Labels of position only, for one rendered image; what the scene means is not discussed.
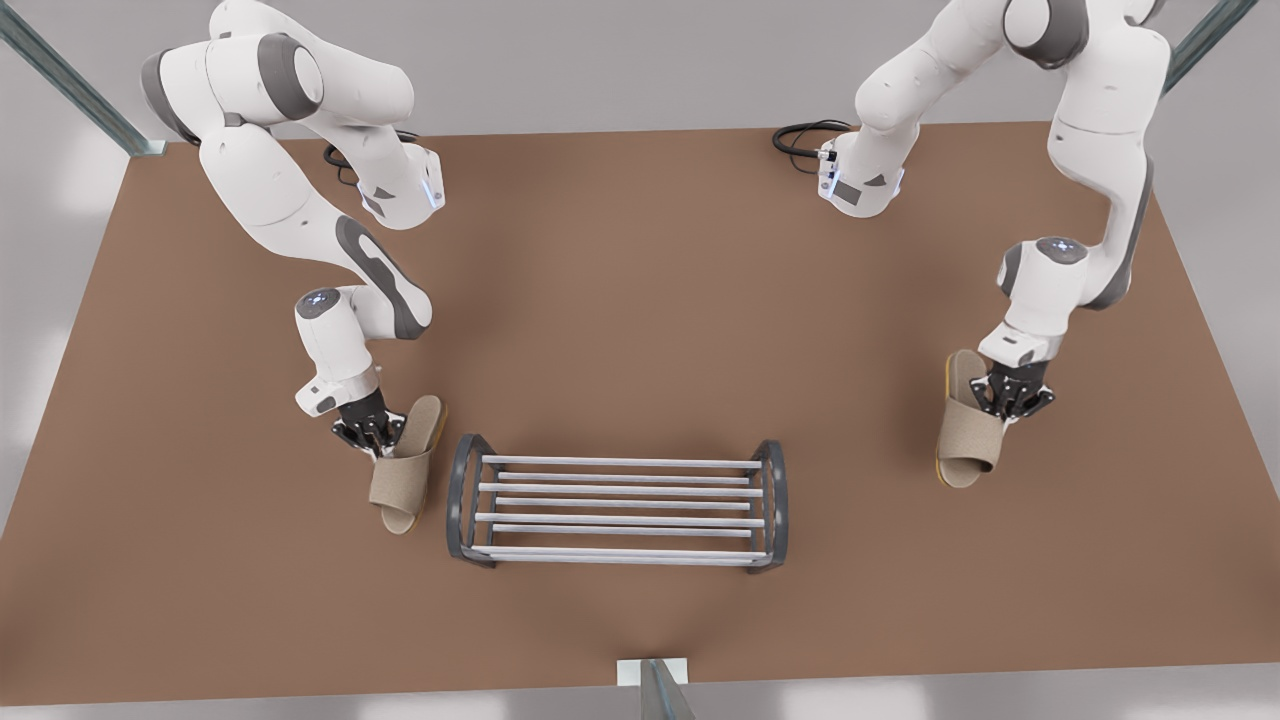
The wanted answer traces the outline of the grey metal shoe rack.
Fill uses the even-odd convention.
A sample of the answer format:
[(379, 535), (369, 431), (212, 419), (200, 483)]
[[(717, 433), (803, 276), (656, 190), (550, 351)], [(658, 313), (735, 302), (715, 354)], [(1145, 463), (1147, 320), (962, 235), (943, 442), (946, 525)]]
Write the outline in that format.
[(780, 443), (748, 459), (575, 457), (458, 443), (445, 503), (452, 557), (744, 568), (788, 556), (788, 484)]

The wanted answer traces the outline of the silver frame post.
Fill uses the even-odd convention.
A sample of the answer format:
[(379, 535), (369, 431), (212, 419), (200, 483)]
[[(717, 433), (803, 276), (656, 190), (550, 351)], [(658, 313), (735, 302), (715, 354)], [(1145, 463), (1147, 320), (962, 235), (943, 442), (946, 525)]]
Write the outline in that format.
[(1210, 12), (1174, 47), (1162, 95), (1169, 94), (1260, 0), (1217, 0)]
[(639, 689), (640, 720), (696, 720), (684, 694), (687, 659), (622, 659), (616, 679), (618, 687)]
[(6, 0), (0, 0), (0, 38), (129, 156), (165, 152), (164, 141), (146, 138)]

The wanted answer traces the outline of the beige slipper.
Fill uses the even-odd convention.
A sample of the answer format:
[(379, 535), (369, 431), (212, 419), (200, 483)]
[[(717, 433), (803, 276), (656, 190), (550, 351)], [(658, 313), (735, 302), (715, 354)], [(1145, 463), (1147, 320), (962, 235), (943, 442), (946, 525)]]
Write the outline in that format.
[(431, 454), (448, 418), (435, 396), (422, 396), (411, 407), (396, 447), (374, 462), (369, 502), (380, 509), (383, 525), (394, 536), (411, 532), (425, 506)]
[(974, 484), (995, 469), (1001, 455), (1004, 421), (983, 411), (972, 392), (970, 380), (980, 375), (986, 375), (986, 365), (977, 352), (960, 348), (948, 356), (934, 466), (938, 478), (954, 488)]

